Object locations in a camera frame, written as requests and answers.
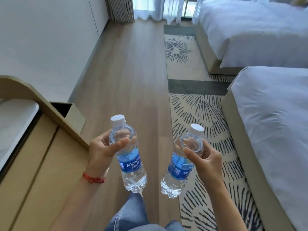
person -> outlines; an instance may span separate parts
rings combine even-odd
[[[109,145],[110,131],[90,142],[89,158],[85,173],[91,177],[105,177],[115,153],[129,142],[124,138]],[[184,148],[186,157],[194,163],[198,176],[209,194],[219,231],[247,231],[244,221],[224,185],[222,156],[207,141],[203,140],[204,151],[199,157],[194,151]],[[90,183],[81,177],[69,194],[62,210],[52,223],[49,231],[82,230],[88,217],[86,210],[95,196],[99,183]],[[177,221],[171,221],[165,228],[149,224],[142,196],[131,193],[126,204],[113,217],[105,231],[184,231]]]

bottle cap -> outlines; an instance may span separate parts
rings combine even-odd
[[[204,133],[204,128],[198,124],[190,124],[188,131],[196,136],[201,136]]]
[[[114,115],[110,120],[113,127],[122,126],[126,123],[125,116],[122,114]]]

gray curtain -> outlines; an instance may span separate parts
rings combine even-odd
[[[109,19],[114,22],[134,23],[133,0],[106,0]]]

white tabletop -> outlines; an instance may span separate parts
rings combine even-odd
[[[33,100],[0,99],[0,170],[38,112]]]

wooden floor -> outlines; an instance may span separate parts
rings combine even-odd
[[[148,178],[143,192],[148,219],[162,226],[171,220],[180,221],[178,198],[169,199],[160,192],[160,179],[171,160],[173,146],[164,24],[152,20],[110,22],[74,100],[87,120],[82,130],[87,140],[110,129],[110,117],[115,114],[125,115],[127,123],[135,128]],[[93,203],[89,223],[103,230],[127,195],[114,159]]]

